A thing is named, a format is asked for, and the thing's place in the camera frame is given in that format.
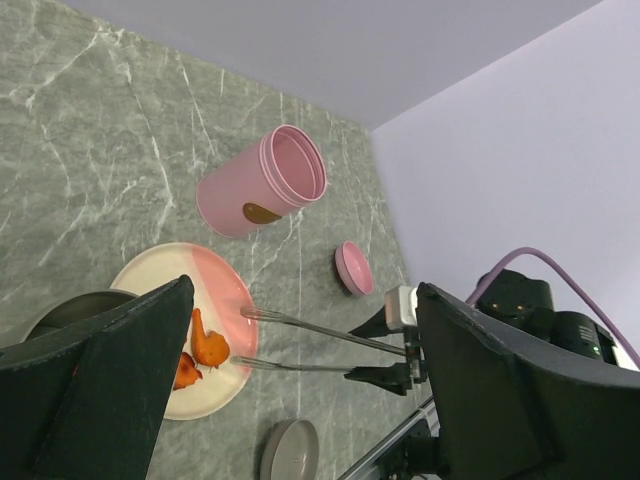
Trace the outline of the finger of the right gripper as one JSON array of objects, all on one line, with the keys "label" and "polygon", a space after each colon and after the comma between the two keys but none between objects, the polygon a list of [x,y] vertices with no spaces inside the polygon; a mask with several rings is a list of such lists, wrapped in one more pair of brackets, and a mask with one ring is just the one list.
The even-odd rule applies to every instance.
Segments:
[{"label": "finger of the right gripper", "polygon": [[345,373],[344,378],[367,383],[395,395],[406,395],[413,388],[409,368],[405,363],[395,363],[387,367],[355,367]]},{"label": "finger of the right gripper", "polygon": [[360,338],[381,338],[388,335],[388,327],[386,323],[386,314],[377,312],[362,325],[352,329],[351,335]]}]

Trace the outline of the red orange fried piece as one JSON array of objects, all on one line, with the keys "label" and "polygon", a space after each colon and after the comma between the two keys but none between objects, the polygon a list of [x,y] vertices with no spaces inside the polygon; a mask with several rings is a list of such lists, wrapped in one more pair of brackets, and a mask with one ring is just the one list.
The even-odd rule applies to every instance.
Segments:
[{"label": "red orange fried piece", "polygon": [[197,368],[193,357],[187,352],[182,352],[174,379],[173,390],[180,390],[194,385],[202,378],[203,375]]}]

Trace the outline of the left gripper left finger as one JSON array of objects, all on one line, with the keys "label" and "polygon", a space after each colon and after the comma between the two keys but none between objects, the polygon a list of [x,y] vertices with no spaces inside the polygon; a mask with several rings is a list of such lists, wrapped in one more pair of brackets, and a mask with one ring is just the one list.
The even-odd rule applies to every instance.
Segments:
[{"label": "left gripper left finger", "polygon": [[2,348],[2,478],[145,478],[193,306],[182,275]]}]

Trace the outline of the metal tongs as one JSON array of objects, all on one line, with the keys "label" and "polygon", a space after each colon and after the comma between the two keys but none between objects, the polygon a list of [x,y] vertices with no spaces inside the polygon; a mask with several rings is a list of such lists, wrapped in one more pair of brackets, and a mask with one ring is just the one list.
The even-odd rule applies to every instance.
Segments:
[{"label": "metal tongs", "polygon": [[244,318],[257,323],[277,324],[290,329],[296,328],[300,331],[308,331],[308,334],[285,335],[283,340],[278,340],[278,346],[283,347],[285,352],[291,350],[300,355],[297,363],[262,359],[255,355],[232,355],[229,360],[234,365],[260,370],[349,373],[355,369],[355,366],[321,365],[318,363],[303,365],[300,363],[301,360],[314,360],[316,362],[319,360],[328,360],[331,354],[337,354],[339,351],[338,347],[329,346],[330,343],[336,343],[337,341],[405,359],[405,349],[402,347],[396,347],[381,341],[364,339],[350,333],[332,330],[280,312],[257,307],[242,307],[240,313]]}]

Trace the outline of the orange chicken wing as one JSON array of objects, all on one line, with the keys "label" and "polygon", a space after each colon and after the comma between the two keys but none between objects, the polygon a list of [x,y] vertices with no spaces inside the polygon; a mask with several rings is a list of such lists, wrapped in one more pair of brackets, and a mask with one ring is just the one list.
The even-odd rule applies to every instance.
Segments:
[{"label": "orange chicken wing", "polygon": [[201,310],[195,308],[192,313],[192,355],[204,366],[218,368],[225,363],[231,353],[230,345],[222,334],[206,332]]}]

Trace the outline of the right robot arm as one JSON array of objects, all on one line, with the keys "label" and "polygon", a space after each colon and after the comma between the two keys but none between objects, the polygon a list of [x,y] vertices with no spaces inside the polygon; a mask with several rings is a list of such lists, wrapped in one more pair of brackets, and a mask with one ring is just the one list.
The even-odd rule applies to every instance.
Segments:
[{"label": "right robot arm", "polygon": [[[428,380],[416,309],[417,289],[399,286],[385,295],[384,306],[351,334],[374,339],[401,333],[406,360],[388,367],[358,366],[344,378],[367,383],[404,396],[416,384]],[[590,317],[571,311],[556,311],[551,289],[543,280],[504,269],[474,304],[481,313],[572,353],[617,366],[619,352],[611,333]]]}]

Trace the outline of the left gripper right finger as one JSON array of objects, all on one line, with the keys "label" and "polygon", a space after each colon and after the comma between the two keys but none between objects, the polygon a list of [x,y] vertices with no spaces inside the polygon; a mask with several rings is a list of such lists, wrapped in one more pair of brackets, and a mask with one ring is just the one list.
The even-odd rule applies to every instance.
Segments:
[{"label": "left gripper right finger", "polygon": [[437,286],[417,320],[450,479],[636,479],[639,374],[546,343]]}]

